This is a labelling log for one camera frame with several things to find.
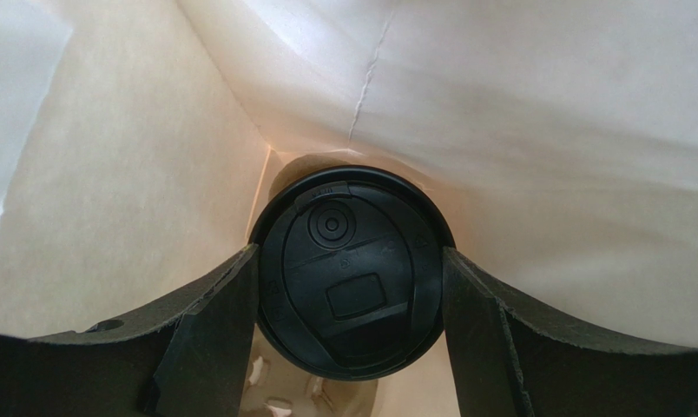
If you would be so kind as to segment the black plastic cup lid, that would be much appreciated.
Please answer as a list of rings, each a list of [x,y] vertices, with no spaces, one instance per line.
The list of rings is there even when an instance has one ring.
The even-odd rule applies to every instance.
[[[443,332],[443,253],[454,237],[398,175],[362,165],[301,175],[270,199],[249,241],[259,250],[259,329],[310,374],[382,378]]]

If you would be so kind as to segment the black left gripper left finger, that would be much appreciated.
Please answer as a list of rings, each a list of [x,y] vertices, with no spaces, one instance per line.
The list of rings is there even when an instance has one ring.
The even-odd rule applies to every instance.
[[[0,416],[235,416],[259,249],[84,332],[0,334]]]

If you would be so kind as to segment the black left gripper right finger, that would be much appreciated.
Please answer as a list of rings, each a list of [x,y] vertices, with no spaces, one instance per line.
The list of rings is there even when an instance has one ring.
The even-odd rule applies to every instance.
[[[443,320],[463,416],[698,416],[698,348],[577,319],[444,250]]]

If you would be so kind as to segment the kraft paper takeout bag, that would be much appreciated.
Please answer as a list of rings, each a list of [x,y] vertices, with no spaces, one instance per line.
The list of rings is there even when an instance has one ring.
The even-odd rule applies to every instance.
[[[339,165],[513,288],[698,348],[698,1],[0,1],[0,334],[174,292]],[[463,416],[444,328],[368,381],[370,416]]]

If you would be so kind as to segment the pulp cardboard cup carrier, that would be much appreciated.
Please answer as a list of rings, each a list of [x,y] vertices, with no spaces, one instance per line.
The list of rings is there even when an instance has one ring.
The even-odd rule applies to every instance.
[[[254,330],[240,416],[370,416],[377,381],[335,381],[296,367]]]

